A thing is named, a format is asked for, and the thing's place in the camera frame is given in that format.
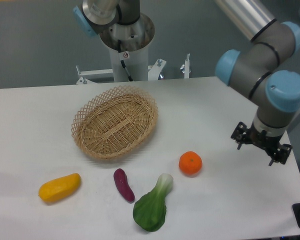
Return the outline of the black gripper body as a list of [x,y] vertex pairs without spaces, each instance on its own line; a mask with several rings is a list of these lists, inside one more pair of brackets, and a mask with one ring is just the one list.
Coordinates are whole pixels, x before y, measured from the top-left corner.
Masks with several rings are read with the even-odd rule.
[[281,148],[280,139],[282,135],[279,136],[268,136],[266,130],[258,131],[254,124],[248,129],[247,132],[247,144],[254,145],[266,153],[277,152]]

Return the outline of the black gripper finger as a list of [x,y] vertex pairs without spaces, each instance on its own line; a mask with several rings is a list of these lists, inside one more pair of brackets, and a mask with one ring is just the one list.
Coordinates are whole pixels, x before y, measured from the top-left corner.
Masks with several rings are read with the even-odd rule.
[[240,150],[242,145],[250,145],[252,143],[250,129],[242,121],[237,124],[230,138],[237,143],[237,150]]
[[266,153],[270,157],[269,166],[273,163],[280,163],[285,165],[290,153],[292,151],[292,146],[290,144],[279,144],[277,147],[271,146],[266,149]]

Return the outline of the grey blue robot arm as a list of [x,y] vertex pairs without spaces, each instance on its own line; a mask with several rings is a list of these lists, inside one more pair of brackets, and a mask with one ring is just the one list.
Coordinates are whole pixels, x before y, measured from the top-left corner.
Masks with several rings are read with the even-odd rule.
[[[280,140],[300,109],[300,75],[278,70],[300,49],[300,27],[278,22],[258,0],[219,0],[217,5],[253,44],[250,51],[231,49],[218,60],[215,75],[257,105],[251,127],[240,122],[231,138],[264,150],[272,163],[285,164],[292,150]],[[152,21],[138,0],[85,0],[73,14],[89,36],[99,35],[108,47],[114,80],[158,80],[165,63],[148,67]]]

